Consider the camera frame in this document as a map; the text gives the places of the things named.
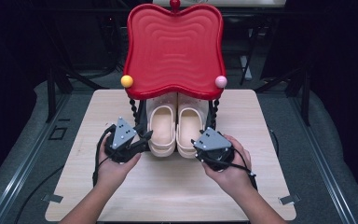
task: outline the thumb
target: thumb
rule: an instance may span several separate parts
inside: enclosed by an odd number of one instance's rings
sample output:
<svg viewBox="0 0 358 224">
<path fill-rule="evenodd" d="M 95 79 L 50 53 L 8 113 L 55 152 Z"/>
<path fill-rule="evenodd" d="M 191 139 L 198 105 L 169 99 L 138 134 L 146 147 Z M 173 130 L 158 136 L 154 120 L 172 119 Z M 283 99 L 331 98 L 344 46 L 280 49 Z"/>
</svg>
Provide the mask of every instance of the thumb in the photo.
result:
<svg viewBox="0 0 358 224">
<path fill-rule="evenodd" d="M 138 161 L 141 159 L 141 155 L 141 153 L 136 153 L 136 155 L 132 157 L 132 159 L 130 159 L 124 164 L 126 168 L 128 168 L 128 171 L 130 171 L 136 165 L 136 163 L 138 163 Z"/>
<path fill-rule="evenodd" d="M 202 162 L 202 167 L 205 170 L 205 174 L 210 177 L 211 179 L 214 179 L 214 173 L 215 171 L 213 169 L 211 169 L 211 167 L 209 167 L 208 164 L 206 164 L 205 162 Z"/>
</svg>

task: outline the chair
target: chair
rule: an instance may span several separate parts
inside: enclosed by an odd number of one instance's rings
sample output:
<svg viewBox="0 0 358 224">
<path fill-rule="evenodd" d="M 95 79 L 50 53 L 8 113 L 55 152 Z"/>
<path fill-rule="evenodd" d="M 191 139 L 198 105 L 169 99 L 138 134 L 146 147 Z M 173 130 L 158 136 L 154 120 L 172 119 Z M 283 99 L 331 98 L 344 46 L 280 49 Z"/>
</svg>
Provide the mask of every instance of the chair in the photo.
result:
<svg viewBox="0 0 358 224">
<path fill-rule="evenodd" d="M 232 16 L 224 18 L 225 28 L 223 32 L 222 51 L 225 56 L 234 56 L 241 63 L 242 75 L 240 84 L 244 80 L 251 80 L 246 76 L 252 59 L 255 43 L 260 30 L 268 23 L 267 19 L 260 15 Z"/>
</svg>

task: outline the wrist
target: wrist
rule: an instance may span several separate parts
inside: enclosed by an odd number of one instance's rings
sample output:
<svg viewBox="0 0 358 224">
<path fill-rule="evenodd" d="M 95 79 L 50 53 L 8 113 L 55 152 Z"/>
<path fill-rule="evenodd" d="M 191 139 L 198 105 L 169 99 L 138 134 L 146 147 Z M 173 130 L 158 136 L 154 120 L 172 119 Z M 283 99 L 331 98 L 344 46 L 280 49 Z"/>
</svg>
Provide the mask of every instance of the wrist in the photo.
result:
<svg viewBox="0 0 358 224">
<path fill-rule="evenodd" d="M 230 196 L 237 203 L 248 203 L 252 200 L 252 198 L 254 198 L 254 196 L 257 195 L 259 195 L 257 190 L 251 187 L 251 188 L 241 189 L 238 192 L 234 192 Z"/>
<path fill-rule="evenodd" d="M 116 192 L 117 189 L 118 187 L 112 185 L 106 185 L 104 184 L 103 181 L 98 181 L 94 187 L 94 190 L 108 197 L 111 197 Z"/>
</svg>

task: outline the beige clog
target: beige clog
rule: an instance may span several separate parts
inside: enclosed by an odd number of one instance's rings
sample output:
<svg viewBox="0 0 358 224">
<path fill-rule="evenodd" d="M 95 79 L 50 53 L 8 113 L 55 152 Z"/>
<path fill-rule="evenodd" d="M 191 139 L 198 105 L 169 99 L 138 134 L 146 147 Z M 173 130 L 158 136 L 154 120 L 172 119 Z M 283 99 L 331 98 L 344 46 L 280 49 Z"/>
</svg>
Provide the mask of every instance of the beige clog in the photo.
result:
<svg viewBox="0 0 358 224">
<path fill-rule="evenodd" d="M 177 92 L 146 100 L 147 131 L 153 130 L 148 141 L 157 157 L 168 157 L 175 150 Z"/>
<path fill-rule="evenodd" d="M 176 145 L 184 158 L 195 158 L 196 149 L 191 139 L 200 138 L 208 116 L 208 101 L 195 99 L 178 93 L 178 124 L 176 128 Z"/>
</svg>

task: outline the forearm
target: forearm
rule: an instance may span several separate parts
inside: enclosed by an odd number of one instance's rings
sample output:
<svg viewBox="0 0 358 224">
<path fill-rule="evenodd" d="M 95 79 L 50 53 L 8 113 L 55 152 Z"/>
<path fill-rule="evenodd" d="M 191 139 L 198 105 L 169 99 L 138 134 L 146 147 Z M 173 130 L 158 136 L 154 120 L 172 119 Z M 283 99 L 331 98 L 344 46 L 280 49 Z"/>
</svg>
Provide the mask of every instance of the forearm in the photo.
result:
<svg viewBox="0 0 358 224">
<path fill-rule="evenodd" d="M 97 185 L 60 223 L 95 223 L 114 192 Z"/>
<path fill-rule="evenodd" d="M 244 190 L 234 200 L 253 224 L 286 223 L 255 189 Z"/>
</svg>

